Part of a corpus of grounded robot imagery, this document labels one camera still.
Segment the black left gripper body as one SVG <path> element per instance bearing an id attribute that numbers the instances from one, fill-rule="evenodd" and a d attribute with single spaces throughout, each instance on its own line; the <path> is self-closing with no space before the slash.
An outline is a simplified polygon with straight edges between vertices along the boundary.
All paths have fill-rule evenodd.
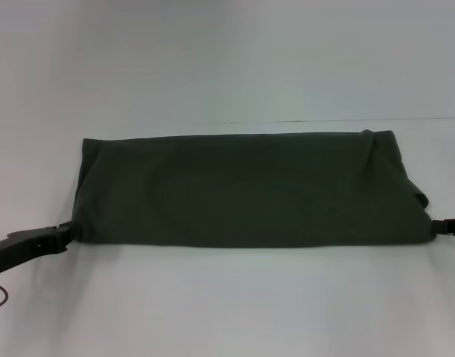
<path id="1" fill-rule="evenodd" d="M 68 227 L 17 231 L 0 241 L 0 274 L 30 260 L 67 250 Z"/>

